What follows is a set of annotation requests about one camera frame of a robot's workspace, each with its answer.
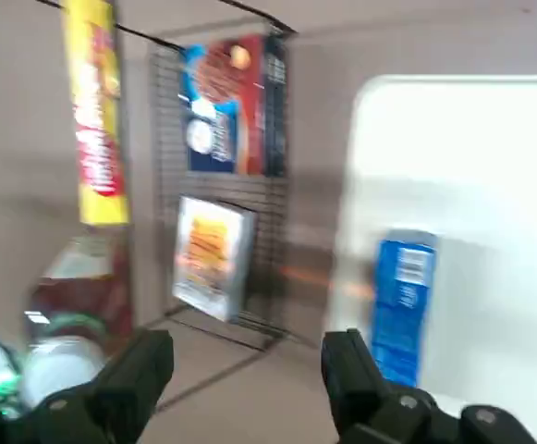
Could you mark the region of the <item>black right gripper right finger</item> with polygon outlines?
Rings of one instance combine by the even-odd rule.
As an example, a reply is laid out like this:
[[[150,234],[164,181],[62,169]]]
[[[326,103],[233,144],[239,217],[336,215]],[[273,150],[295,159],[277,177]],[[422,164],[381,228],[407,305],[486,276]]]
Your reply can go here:
[[[450,414],[427,391],[387,381],[356,328],[324,334],[321,372],[339,443],[534,443],[511,413],[470,404]]]

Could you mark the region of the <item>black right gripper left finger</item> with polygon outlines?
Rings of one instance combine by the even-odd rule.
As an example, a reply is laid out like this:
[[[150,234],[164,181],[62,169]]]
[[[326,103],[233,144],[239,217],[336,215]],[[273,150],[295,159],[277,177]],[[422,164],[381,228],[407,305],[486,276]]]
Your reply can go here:
[[[0,443],[136,443],[173,372],[169,332],[141,330],[92,381],[49,395],[18,419],[0,412]]]

